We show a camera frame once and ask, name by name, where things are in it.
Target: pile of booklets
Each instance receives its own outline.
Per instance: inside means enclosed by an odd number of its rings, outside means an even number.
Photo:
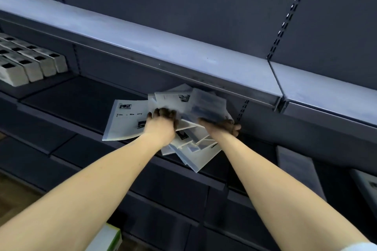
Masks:
[[[118,141],[140,136],[148,112],[153,113],[162,107],[177,111],[179,120],[175,138],[161,149],[162,154],[176,153],[197,173],[221,151],[206,129],[198,124],[198,118],[212,122],[232,119],[226,99],[214,92],[183,84],[165,92],[149,94],[148,100],[115,100],[102,140]]]

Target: person's left arm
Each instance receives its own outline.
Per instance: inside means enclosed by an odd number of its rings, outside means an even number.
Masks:
[[[148,114],[144,134],[55,187],[0,227],[0,251],[82,251],[153,157],[175,135],[175,113]]]

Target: hand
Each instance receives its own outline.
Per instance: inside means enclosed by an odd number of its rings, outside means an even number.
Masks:
[[[170,111],[166,108],[156,108],[152,113],[147,115],[144,134],[150,135],[153,140],[158,142],[162,147],[168,145],[175,137],[175,128],[178,120],[175,119],[176,111]]]
[[[224,133],[231,134],[234,137],[237,137],[239,134],[238,131],[241,129],[241,125],[234,124],[233,120],[224,120],[224,121],[221,121],[220,123],[213,124],[206,121],[203,118],[199,118],[198,123],[201,126],[204,126],[204,128],[207,130],[210,136],[215,140],[218,136]]]

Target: person's right hand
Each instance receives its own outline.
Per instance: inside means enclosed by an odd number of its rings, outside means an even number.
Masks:
[[[206,121],[203,118],[198,119],[198,123],[203,126],[207,132],[210,134],[210,136],[216,140],[218,136],[221,134],[231,134],[234,137],[237,137],[239,134],[239,130],[241,129],[240,124],[234,124],[233,120],[224,120],[221,121],[220,123],[210,123]]]

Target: forearm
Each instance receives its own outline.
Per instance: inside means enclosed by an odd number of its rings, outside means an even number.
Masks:
[[[84,250],[160,149],[148,135],[107,154],[0,228],[0,250]]]
[[[368,242],[310,189],[230,134],[216,139],[282,250],[339,251]]]

